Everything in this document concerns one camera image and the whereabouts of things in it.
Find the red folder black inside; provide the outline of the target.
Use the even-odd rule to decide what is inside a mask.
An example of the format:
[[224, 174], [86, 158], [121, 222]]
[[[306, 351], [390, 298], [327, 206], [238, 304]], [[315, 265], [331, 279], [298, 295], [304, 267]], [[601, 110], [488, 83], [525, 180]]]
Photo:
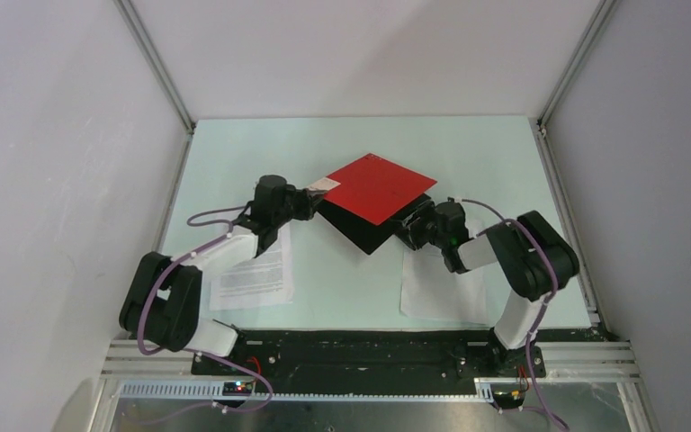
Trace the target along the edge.
[[399, 217], [437, 181], [373, 153], [366, 154], [308, 188], [324, 194], [325, 221], [366, 255], [397, 231]]

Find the printed paper sheet top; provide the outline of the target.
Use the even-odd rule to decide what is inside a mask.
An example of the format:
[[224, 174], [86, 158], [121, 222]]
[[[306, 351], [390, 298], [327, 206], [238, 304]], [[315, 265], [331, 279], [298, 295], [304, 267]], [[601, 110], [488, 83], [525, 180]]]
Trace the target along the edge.
[[293, 295], [292, 235], [285, 226], [263, 255], [234, 266], [211, 282], [208, 310], [276, 306], [290, 303]]

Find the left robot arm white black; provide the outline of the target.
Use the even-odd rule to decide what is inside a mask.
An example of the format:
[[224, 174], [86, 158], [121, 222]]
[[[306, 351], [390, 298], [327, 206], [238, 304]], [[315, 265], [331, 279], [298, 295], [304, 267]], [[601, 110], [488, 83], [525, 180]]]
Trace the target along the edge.
[[245, 205], [193, 215], [188, 226], [219, 224], [226, 232], [181, 256], [156, 251], [138, 264], [119, 316], [120, 326], [134, 334], [145, 356], [163, 350], [213, 355], [225, 374], [239, 374], [248, 363], [247, 349], [238, 344], [238, 330], [206, 319], [200, 313], [202, 284], [231, 268], [260, 257], [291, 221], [311, 220], [327, 186], [299, 189], [280, 175], [263, 175]]

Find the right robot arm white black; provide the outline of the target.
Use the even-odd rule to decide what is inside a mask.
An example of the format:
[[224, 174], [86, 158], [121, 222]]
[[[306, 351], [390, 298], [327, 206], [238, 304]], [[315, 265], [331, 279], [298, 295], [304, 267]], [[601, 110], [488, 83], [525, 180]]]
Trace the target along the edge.
[[493, 373], [509, 376], [522, 366], [522, 351], [529, 351], [535, 342], [549, 303], [579, 273], [579, 259], [538, 211], [515, 219], [496, 211], [498, 223], [471, 235], [463, 209], [466, 203], [464, 198], [450, 198], [415, 204], [398, 220], [395, 235], [411, 250], [437, 248], [451, 274], [499, 266], [510, 294], [489, 332], [487, 362]]

